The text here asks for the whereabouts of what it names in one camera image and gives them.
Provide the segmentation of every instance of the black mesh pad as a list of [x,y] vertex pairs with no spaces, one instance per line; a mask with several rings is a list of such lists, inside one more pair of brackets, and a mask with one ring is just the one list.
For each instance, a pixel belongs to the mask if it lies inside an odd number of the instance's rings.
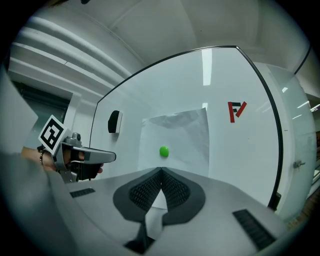
[[205,192],[200,185],[166,167],[158,167],[119,187],[113,203],[126,220],[144,223],[160,189],[168,209],[162,217],[164,226],[188,222],[205,204]]
[[238,210],[232,214],[259,250],[276,240],[248,210]]
[[136,206],[149,211],[161,189],[162,173],[158,171],[140,184],[130,189],[129,198]]

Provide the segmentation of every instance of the white backdrop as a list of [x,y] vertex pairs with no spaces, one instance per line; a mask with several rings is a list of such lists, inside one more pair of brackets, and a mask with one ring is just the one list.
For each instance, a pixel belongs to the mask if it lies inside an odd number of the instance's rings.
[[[247,103],[234,123],[228,102]],[[268,205],[278,169],[276,121],[261,81],[236,48],[203,49],[170,58],[104,97],[97,105],[90,147],[113,151],[117,158],[104,165],[100,177],[137,171],[142,119],[203,106],[209,126],[209,177]],[[123,112],[119,136],[108,133],[114,110]]]

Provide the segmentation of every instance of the red logo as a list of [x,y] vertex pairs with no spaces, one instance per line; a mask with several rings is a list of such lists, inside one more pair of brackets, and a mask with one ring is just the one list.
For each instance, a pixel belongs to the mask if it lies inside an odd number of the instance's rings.
[[240,102],[228,102],[231,123],[235,122],[234,113],[236,113],[235,115],[237,118],[240,117],[240,115],[244,111],[246,105],[247,105],[247,103],[245,101],[242,104]]

